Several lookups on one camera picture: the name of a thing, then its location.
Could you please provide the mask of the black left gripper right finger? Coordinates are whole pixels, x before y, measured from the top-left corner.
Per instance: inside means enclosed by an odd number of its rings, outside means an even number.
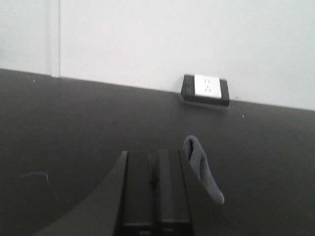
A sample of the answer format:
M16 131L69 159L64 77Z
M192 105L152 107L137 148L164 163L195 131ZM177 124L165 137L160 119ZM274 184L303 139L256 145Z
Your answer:
M190 169L183 150L157 152L155 233L157 236L195 235L190 213L185 171Z

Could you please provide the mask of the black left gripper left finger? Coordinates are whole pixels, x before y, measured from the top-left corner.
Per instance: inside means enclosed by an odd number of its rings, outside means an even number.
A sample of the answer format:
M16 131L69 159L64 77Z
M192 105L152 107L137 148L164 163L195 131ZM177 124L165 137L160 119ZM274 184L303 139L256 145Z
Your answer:
M126 160L115 235L152 236L155 220L150 158L144 152L128 151L121 157Z

